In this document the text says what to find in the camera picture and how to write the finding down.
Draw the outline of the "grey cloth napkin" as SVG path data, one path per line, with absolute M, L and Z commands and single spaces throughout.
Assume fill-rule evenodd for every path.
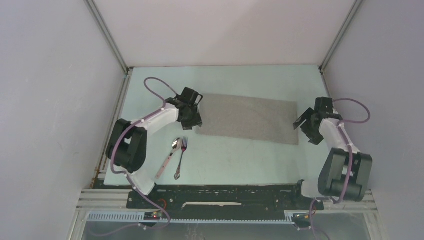
M 223 94 L 205 94 L 199 105 L 199 135 L 298 145 L 293 123 L 297 103 Z

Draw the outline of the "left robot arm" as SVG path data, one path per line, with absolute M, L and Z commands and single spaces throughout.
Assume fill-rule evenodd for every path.
M 158 202 L 158 194 L 152 191 L 156 183 L 143 168 L 148 137 L 176 122 L 184 131 L 202 126 L 199 103 L 203 98 L 202 94 L 185 87 L 181 94 L 164 99 L 162 106 L 147 116 L 115 122 L 106 149 L 110 170 L 126 177 L 132 188 L 140 193 L 138 201 L 145 208 L 153 208 Z

